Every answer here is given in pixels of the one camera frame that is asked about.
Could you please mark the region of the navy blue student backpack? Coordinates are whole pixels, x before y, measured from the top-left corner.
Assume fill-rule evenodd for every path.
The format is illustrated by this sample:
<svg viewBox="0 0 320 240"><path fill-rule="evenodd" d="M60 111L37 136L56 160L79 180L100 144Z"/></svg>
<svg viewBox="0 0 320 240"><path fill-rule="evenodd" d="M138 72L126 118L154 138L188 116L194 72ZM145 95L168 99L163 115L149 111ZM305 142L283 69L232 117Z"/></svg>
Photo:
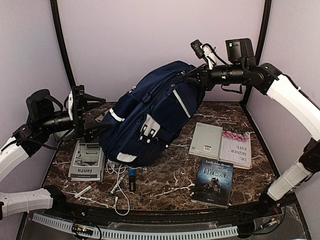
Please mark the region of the navy blue student backpack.
<svg viewBox="0 0 320 240"><path fill-rule="evenodd" d="M105 158L149 166L179 136L205 92L184 79L195 67L174 61L148 73L104 116L110 127L99 136Z"/></svg>

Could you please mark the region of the Wuthering Heights dark book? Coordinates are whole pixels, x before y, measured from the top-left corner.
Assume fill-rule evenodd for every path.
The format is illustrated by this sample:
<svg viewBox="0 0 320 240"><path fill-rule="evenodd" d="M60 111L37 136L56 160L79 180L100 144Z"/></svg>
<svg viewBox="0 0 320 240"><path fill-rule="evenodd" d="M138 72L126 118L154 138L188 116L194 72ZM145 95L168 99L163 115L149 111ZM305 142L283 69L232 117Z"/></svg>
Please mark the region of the Wuthering Heights dark book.
<svg viewBox="0 0 320 240"><path fill-rule="evenodd" d="M191 201L227 209L232 188L233 169L232 163L203 158Z"/></svg>

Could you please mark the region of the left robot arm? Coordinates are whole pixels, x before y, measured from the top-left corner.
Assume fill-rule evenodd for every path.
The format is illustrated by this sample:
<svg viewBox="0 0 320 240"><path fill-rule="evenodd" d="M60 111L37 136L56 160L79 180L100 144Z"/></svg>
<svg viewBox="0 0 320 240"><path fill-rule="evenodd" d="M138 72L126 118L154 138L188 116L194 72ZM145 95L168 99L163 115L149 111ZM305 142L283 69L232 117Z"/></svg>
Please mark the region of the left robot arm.
<svg viewBox="0 0 320 240"><path fill-rule="evenodd" d="M48 89L34 92L26 99L27 122L21 125L0 149L0 179L4 180L19 164L32 157L42 147L57 151L47 145L50 135L74 132L74 139L91 142L107 130L110 123L87 123L86 111L104 105L106 100L85 93L83 85L72 87L64 103L51 96ZM67 197L54 185L37 190L0 194L0 217L51 209L60 218L71 213Z"/></svg>

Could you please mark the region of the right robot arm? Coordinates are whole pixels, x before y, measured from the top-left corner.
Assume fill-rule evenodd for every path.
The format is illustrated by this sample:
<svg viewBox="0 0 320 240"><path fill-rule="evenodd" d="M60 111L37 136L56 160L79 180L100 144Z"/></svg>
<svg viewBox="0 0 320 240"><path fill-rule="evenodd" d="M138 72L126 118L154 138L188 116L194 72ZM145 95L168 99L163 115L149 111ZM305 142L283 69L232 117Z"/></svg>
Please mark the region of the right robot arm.
<svg viewBox="0 0 320 240"><path fill-rule="evenodd" d="M260 195L255 213L266 217L286 193L320 171L320 108L288 75L270 63L257 64L249 38L226 40L225 44L230 63L218 65L218 55L209 44L203 44L198 39L193 41L191 48L206 63L187 73L184 78L204 91L211 91L216 85L254 87L284 107L311 137L299 159Z"/></svg>

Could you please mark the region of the pale green ceramic bowl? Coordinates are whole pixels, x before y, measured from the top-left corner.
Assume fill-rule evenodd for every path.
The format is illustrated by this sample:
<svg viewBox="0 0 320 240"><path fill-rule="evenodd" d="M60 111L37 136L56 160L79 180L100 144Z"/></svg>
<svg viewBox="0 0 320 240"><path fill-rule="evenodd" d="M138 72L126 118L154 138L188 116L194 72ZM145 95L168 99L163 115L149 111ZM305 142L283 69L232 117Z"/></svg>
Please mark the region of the pale green ceramic bowl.
<svg viewBox="0 0 320 240"><path fill-rule="evenodd" d="M60 131L53 134L54 140L56 142L60 142L61 140L70 141L73 139L73 136L74 136L74 130L65 130L65 131Z"/></svg>

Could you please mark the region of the grey ianra booklet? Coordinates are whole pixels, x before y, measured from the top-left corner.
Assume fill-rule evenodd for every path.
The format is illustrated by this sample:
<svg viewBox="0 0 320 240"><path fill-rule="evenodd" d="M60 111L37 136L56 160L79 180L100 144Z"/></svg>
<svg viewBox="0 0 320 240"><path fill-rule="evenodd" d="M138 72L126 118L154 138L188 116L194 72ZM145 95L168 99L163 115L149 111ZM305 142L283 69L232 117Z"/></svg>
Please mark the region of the grey ianra booklet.
<svg viewBox="0 0 320 240"><path fill-rule="evenodd" d="M105 155L97 142L78 140L72 155L68 177L72 182L101 182Z"/></svg>

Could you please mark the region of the grey hardcover book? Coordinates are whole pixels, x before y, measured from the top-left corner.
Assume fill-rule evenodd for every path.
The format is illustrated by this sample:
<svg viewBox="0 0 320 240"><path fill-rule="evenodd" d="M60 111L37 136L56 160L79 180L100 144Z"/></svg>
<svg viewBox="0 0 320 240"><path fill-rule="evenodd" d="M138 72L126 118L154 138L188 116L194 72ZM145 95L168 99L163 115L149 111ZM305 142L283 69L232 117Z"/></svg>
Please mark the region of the grey hardcover book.
<svg viewBox="0 0 320 240"><path fill-rule="evenodd" d="M223 128L197 122L188 153L191 155L218 160Z"/></svg>

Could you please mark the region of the red capped white marker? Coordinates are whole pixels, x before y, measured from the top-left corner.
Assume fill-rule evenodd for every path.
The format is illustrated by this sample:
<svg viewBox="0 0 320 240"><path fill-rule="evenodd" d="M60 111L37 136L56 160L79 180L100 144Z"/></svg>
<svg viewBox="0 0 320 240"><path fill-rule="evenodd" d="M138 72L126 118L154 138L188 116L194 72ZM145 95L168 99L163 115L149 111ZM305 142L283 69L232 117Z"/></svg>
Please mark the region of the red capped white marker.
<svg viewBox="0 0 320 240"><path fill-rule="evenodd" d="M78 199L79 197L81 197L83 194L85 194L86 192L88 192L89 190L91 190L97 183L94 182L91 185L87 186L86 188L84 188L83 190L81 190L80 192L78 192L74 198Z"/></svg>

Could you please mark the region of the green capped white marker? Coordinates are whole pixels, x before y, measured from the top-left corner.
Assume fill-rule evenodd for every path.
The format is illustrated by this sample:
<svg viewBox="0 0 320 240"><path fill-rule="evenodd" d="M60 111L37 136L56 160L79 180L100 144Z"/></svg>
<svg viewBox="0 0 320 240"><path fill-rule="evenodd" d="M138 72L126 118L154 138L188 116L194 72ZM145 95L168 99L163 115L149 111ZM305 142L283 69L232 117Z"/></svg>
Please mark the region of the green capped white marker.
<svg viewBox="0 0 320 240"><path fill-rule="evenodd" d="M124 176L121 176L117 181L115 186L112 188L112 190L110 191L110 195L112 196L116 190L120 187L120 183L122 182L122 180L124 179Z"/></svg>

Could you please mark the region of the pink flowered white book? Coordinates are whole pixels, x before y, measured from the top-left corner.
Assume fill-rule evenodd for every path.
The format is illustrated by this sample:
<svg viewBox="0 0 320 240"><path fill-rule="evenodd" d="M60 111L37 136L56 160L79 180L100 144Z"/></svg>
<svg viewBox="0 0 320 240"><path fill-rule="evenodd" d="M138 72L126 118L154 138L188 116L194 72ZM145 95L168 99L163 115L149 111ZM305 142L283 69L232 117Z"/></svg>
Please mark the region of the pink flowered white book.
<svg viewBox="0 0 320 240"><path fill-rule="evenodd" d="M222 130L219 159L235 168L252 168L251 134L249 132Z"/></svg>

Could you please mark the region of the right black frame post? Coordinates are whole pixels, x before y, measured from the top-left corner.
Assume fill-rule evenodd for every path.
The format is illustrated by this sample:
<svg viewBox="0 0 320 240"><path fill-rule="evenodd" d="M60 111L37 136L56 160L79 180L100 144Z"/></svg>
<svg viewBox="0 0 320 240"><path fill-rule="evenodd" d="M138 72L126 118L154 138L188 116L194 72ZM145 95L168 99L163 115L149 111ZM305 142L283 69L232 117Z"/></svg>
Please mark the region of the right black frame post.
<svg viewBox="0 0 320 240"><path fill-rule="evenodd" d="M263 7L263 13L262 13L262 19L261 19L261 25L259 30L259 36L258 36L258 42L257 47L255 51L255 60L256 65L260 64L262 53L265 45L268 25L269 25L269 19L271 14L271 7L272 7L272 0L265 0L264 1L264 7ZM247 108L251 93L252 93L253 87L248 86L245 90L244 96L242 98L242 101L240 102L243 108Z"/></svg>

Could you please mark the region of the black frame post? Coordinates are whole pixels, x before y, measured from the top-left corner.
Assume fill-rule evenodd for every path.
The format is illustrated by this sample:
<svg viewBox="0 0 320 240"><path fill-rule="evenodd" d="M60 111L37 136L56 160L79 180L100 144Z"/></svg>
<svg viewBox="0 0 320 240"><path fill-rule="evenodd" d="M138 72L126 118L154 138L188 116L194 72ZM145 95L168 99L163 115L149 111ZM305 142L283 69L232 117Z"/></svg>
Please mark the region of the black frame post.
<svg viewBox="0 0 320 240"><path fill-rule="evenodd" d="M259 30L259 36L258 36L258 42L257 47L255 51L255 60L256 65L260 64L262 53L265 45L268 25L269 25L269 19L271 14L271 7L272 7L272 0L265 0L264 1L264 7L263 7L263 13L262 13L262 19L261 19L261 25ZM253 87L248 86L245 90L244 96L242 98L242 101L240 102L243 108L247 108L251 93L252 93Z"/></svg>
<svg viewBox="0 0 320 240"><path fill-rule="evenodd" d="M63 63L64 70L65 70L65 73L67 76L68 84L69 84L70 88L72 88L76 85L76 82L74 79L73 71L71 68L71 64L70 64L70 60L69 60L69 56L68 56L68 52L67 52L67 47L66 47L63 28L62 28L62 21L61 21L60 12L59 12L58 1L57 0L50 0L50 7L51 7L51 14L52 14L56 39L58 42L58 47L59 47L62 63Z"/></svg>

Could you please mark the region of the left black frame post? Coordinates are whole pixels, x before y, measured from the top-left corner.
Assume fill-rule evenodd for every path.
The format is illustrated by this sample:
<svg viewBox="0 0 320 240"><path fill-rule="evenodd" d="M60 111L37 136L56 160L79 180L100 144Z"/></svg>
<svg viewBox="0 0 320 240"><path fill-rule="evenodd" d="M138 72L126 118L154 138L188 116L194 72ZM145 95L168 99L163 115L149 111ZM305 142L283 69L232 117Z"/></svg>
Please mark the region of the left black frame post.
<svg viewBox="0 0 320 240"><path fill-rule="evenodd" d="M66 47L63 28L62 28L62 21L61 21L60 12L59 12L58 1L57 0L50 0L50 7L51 7L51 14L52 14L56 39L58 42L58 47L59 47L62 63L63 63L64 70L65 70L65 73L67 76L68 84L69 84L70 88L72 88L76 85L76 82L74 79L73 71L71 68L71 64L70 64L70 60L69 60L69 56L68 56L68 52L67 52L67 47Z"/></svg>

